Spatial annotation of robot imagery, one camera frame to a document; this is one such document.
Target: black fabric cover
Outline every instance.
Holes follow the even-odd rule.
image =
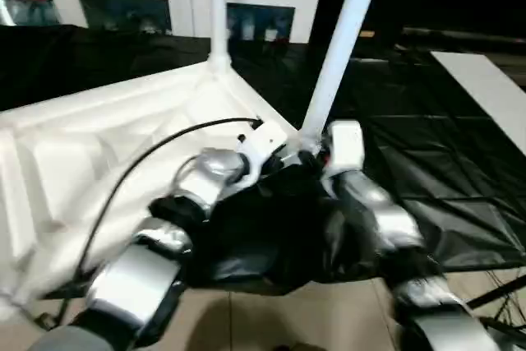
[[[0,26],[1,109],[204,61],[209,40],[72,26]],[[324,54],[300,44],[231,44],[233,67],[300,127]],[[331,118],[356,118],[366,173],[411,212],[446,270],[524,264],[526,159],[427,53],[358,48]],[[309,280],[376,275],[352,226],[304,168],[221,204],[192,285],[287,293]]]

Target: white pole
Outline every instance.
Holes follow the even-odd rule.
[[[212,2],[212,51],[209,62],[214,72],[223,72],[230,66],[227,51],[227,7],[225,0]]]
[[[318,140],[323,131],[369,3],[371,0],[344,1],[307,115],[303,120],[301,133],[308,140]]]

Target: floor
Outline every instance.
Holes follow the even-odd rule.
[[[517,270],[498,270],[497,280],[514,279]],[[495,287],[488,273],[448,275],[450,287],[471,298]],[[526,291],[519,294],[526,307]],[[81,301],[74,310],[81,308]],[[327,351],[395,351],[397,325],[390,318],[389,294],[378,279],[348,284],[308,284],[285,297],[220,291],[189,291],[159,351],[271,351],[278,345],[308,344]],[[491,315],[500,303],[480,309]],[[34,311],[53,311],[56,302],[39,302]],[[513,316],[519,319],[518,313]],[[22,319],[0,328],[0,349],[26,350],[41,336]]]

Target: black cable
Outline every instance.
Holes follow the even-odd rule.
[[[254,118],[225,118],[225,119],[218,119],[216,121],[209,121],[209,122],[203,122],[197,125],[194,125],[193,127],[188,127],[186,129],[182,129],[181,131],[174,133],[163,140],[161,140],[159,143],[154,144],[151,146],[148,150],[143,152],[137,159],[135,159],[130,166],[122,173],[121,177],[118,179],[117,183],[113,187],[113,190],[109,193],[108,198],[106,199],[106,202],[104,203],[102,210],[99,212],[99,216],[97,217],[97,220],[95,221],[93,228],[91,229],[90,236],[88,237],[86,244],[84,246],[84,250],[82,251],[81,258],[79,259],[75,272],[73,274],[71,286],[69,287],[69,291],[67,292],[67,296],[62,300],[62,304],[60,306],[60,309],[58,310],[57,315],[54,317],[54,325],[53,327],[60,326],[62,322],[64,321],[64,317],[67,314],[67,309],[69,308],[69,305],[71,303],[71,300],[73,299],[74,292],[75,292],[75,284],[81,279],[82,276],[82,269],[85,264],[85,261],[88,257],[88,252],[90,251],[91,244],[93,243],[93,240],[95,238],[95,235],[97,234],[97,231],[99,230],[100,225],[102,224],[102,221],[104,219],[104,216],[108,212],[108,208],[117,194],[118,189],[120,186],[124,183],[126,178],[130,175],[130,173],[148,156],[150,156],[153,152],[155,152],[157,149],[162,147],[163,145],[166,145],[170,141],[173,141],[177,139],[178,137],[181,137],[183,135],[186,135],[187,133],[197,131],[199,129],[203,129],[205,127],[213,127],[215,125],[220,125],[223,123],[230,123],[230,122],[250,122],[252,123],[252,127],[257,127],[259,124],[261,124],[260,119],[254,119]]]

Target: black mat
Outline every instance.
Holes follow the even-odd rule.
[[[209,41],[94,32],[71,26],[0,26],[1,109],[183,67]],[[300,44],[231,45],[233,66],[300,127],[323,53]],[[427,53],[359,48],[331,118],[356,118],[366,173],[417,219],[449,271],[524,264],[526,159]],[[191,282],[285,293],[308,280],[374,276],[353,228],[316,180],[290,169],[218,208]]]

